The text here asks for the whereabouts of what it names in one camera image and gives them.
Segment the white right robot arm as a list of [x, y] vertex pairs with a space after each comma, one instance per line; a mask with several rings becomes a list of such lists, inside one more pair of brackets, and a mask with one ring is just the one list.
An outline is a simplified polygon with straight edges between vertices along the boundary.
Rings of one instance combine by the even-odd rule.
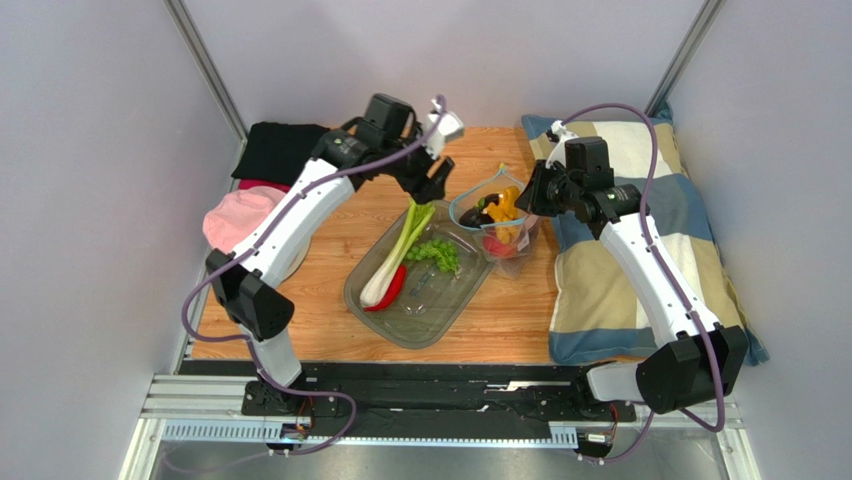
[[676, 270], [647, 196], [647, 188], [616, 183], [604, 139], [567, 137], [535, 163], [515, 205], [538, 216], [572, 213], [621, 267], [648, 317], [656, 351], [638, 363], [590, 368], [591, 396], [686, 416], [692, 406], [714, 401], [722, 425], [748, 338], [742, 327], [724, 326]]

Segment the red apple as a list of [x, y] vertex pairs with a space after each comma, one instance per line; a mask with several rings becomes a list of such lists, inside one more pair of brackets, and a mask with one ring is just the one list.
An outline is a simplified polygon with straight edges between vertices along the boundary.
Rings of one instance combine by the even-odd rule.
[[519, 237], [509, 238], [504, 243], [496, 236], [486, 235], [482, 239], [482, 247], [485, 253], [494, 259], [508, 259], [517, 255]]

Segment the ginger root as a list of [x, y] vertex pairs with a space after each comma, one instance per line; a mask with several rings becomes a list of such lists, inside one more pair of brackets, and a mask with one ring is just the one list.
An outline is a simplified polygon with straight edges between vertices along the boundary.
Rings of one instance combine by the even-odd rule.
[[515, 221], [520, 219], [520, 214], [515, 202], [521, 191], [517, 186], [510, 186], [498, 192], [498, 194], [502, 195], [498, 205], [489, 205], [482, 209], [495, 221], [494, 224], [487, 225], [485, 230], [488, 235], [496, 236], [506, 243], [509, 238], [517, 237], [519, 233], [519, 227], [515, 224]]

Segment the dark purple plum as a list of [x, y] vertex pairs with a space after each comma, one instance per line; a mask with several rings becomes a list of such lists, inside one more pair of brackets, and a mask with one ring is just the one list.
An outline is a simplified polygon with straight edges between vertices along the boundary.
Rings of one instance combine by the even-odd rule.
[[480, 208], [484, 209], [484, 208], [488, 207], [489, 205], [498, 205], [500, 203], [501, 199], [502, 199], [502, 195], [498, 194], [498, 193], [492, 193], [492, 194], [486, 195], [485, 197], [482, 198], [482, 200], [480, 202]]

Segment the dark mangosteen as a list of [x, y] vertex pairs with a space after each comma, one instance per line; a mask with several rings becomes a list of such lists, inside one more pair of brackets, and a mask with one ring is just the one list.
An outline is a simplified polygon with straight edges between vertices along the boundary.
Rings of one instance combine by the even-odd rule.
[[458, 223], [465, 228], [481, 229], [485, 225], [494, 224], [494, 219], [476, 207], [467, 209], [458, 219]]

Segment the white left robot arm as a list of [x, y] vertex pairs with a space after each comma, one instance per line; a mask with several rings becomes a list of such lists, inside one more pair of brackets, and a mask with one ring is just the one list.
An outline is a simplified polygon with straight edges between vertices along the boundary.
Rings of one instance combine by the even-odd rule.
[[443, 198], [454, 163], [441, 153], [463, 130], [441, 94], [423, 119], [408, 103], [376, 94], [363, 115], [320, 138], [297, 181], [259, 227], [231, 252], [208, 255], [204, 282], [240, 328], [267, 383], [285, 390], [302, 372], [287, 330], [295, 307], [277, 288], [315, 231], [379, 175], [394, 178], [419, 205]]

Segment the clear zip top bag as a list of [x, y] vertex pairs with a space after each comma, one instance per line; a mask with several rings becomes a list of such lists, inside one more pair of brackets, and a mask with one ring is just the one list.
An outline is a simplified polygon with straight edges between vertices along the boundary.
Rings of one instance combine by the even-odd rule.
[[485, 258], [507, 278], [520, 276], [539, 234], [540, 219], [515, 206], [524, 187], [502, 163], [449, 207], [453, 222], [473, 235]]

